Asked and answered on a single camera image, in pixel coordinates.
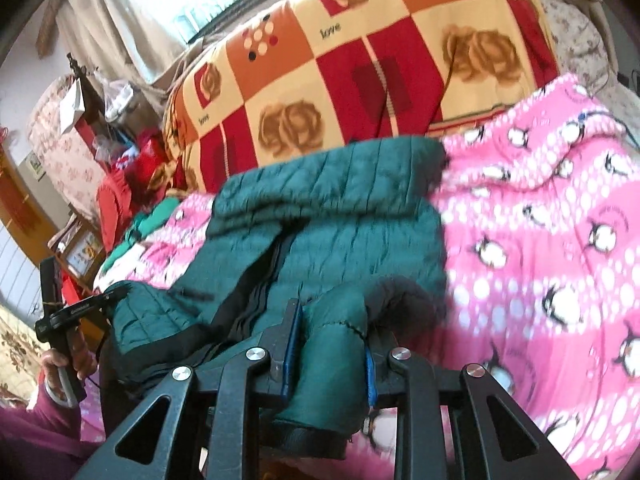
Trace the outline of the maroon sleeve forearm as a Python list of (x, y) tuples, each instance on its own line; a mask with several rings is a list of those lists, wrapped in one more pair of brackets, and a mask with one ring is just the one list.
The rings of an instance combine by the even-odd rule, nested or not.
[(73, 478), (101, 445), (81, 439), (81, 422), (45, 382), (32, 410), (1, 408), (1, 478)]

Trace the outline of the person's left hand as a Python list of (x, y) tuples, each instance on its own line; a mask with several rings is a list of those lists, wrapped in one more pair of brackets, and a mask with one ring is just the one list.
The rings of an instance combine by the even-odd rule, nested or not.
[(84, 382), (98, 370), (98, 362), (89, 350), (79, 327), (74, 327), (66, 333), (66, 342), (66, 353), (55, 348), (44, 352), (41, 367), (44, 374), (43, 382), (49, 396), (63, 405), (72, 406), (77, 400), (70, 386), (70, 376)]

